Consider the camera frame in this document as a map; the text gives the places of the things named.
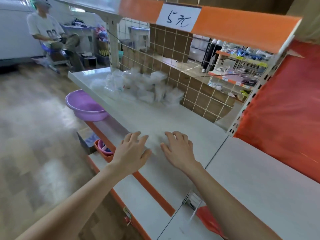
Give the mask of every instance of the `chair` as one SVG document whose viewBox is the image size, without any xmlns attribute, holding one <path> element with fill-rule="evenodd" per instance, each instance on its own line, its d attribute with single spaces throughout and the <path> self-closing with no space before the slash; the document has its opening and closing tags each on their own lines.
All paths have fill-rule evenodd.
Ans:
<svg viewBox="0 0 320 240">
<path fill-rule="evenodd" d="M 51 49 L 51 48 L 45 46 L 44 44 L 41 44 L 41 48 L 45 51 L 45 56 L 46 56 L 46 59 L 47 59 L 47 61 L 48 61 L 47 66 L 48 66 L 51 70 L 53 70 L 53 71 L 55 71 L 56 73 L 60 74 L 60 71 L 59 71 L 57 68 L 55 68 L 55 65 L 66 64 L 68 67 L 71 67 L 71 64 L 70 64 L 69 60 L 53 61 L 53 60 L 51 59 L 51 55 L 52 55 L 53 53 L 60 53 L 60 50 Z"/>
</svg>

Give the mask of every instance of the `black pants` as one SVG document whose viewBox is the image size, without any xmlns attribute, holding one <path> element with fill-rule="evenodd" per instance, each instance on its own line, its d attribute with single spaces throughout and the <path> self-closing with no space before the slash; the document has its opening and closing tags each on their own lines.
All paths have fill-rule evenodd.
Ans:
<svg viewBox="0 0 320 240">
<path fill-rule="evenodd" d="M 202 67 L 204 69 L 207 69 L 210 59 L 211 57 L 215 56 L 214 60 L 213 60 L 213 65 L 216 64 L 217 59 L 218 59 L 218 54 L 216 54 L 217 51 L 220 51 L 222 49 L 222 46 L 214 44 L 214 43 L 210 43 L 209 47 L 208 47 L 208 52 L 206 53 L 206 56 L 204 58 L 204 60 L 202 61 Z"/>
</svg>

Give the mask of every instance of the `handwritten price tag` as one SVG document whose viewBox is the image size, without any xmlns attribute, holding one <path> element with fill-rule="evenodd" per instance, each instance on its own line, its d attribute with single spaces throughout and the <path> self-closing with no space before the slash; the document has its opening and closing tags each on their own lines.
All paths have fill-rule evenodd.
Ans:
<svg viewBox="0 0 320 240">
<path fill-rule="evenodd" d="M 156 24 L 191 32 L 202 7 L 164 3 Z"/>
</svg>

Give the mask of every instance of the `white t-shirt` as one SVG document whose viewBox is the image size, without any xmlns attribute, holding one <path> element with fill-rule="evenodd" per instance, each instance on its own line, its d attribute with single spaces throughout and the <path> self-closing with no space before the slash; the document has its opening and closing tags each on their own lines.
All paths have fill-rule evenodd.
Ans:
<svg viewBox="0 0 320 240">
<path fill-rule="evenodd" d="M 64 33 L 62 27 L 54 19 L 54 17 L 47 14 L 47 18 L 40 17 L 36 12 L 29 14 L 26 17 L 29 32 L 31 35 L 40 34 L 46 37 L 57 37 Z M 42 41 L 44 45 L 48 46 L 52 41 Z"/>
</svg>

